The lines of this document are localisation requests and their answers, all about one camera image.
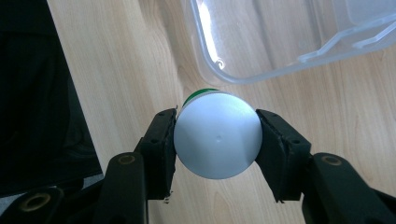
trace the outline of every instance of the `wooden table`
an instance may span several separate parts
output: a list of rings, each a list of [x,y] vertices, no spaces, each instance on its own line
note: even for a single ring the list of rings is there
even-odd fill
[[[154,115],[210,87],[200,78],[178,0],[49,0],[105,171],[133,151]],[[396,195],[396,46],[251,85],[220,87],[276,112],[313,145],[345,157]],[[151,223],[304,223],[301,202],[275,203],[257,164],[207,180],[180,161],[169,204]]]

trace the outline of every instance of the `dark cloth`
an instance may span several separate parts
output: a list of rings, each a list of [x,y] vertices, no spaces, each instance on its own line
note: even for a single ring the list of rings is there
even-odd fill
[[[99,173],[47,2],[0,0],[0,195]]]
[[[59,155],[68,67],[43,1],[0,1],[0,177]]]

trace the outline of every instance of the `transparent plastic lid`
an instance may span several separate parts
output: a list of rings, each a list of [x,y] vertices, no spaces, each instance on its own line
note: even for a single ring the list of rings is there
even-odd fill
[[[186,8],[201,75],[215,85],[284,75],[396,40],[396,0],[191,0]]]

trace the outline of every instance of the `black metal bracket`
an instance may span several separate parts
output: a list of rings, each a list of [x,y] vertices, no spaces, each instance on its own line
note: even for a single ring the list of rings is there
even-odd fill
[[[396,199],[371,189],[343,158],[310,154],[311,144],[279,115],[257,110],[263,144],[256,158],[276,201],[304,194],[307,223],[396,223]],[[17,199],[0,223],[148,223],[148,200],[171,193],[176,110],[158,113],[134,152],[108,164],[106,178],[65,197],[40,189]]]
[[[257,110],[262,122],[262,149],[256,162],[276,201],[299,201],[311,144],[279,115]]]

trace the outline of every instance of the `green ring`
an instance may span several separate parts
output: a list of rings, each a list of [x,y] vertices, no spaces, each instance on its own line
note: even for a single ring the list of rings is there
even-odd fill
[[[188,101],[190,101],[192,98],[194,98],[195,96],[197,96],[197,95],[199,95],[199,94],[202,94],[202,93],[204,93],[204,92],[207,92],[207,91],[218,91],[218,90],[216,90],[216,89],[211,89],[211,88],[207,88],[207,89],[201,89],[201,90],[195,91],[193,94],[191,94],[191,95],[189,96],[189,98],[187,98],[187,100],[184,102],[183,106],[184,106]]]

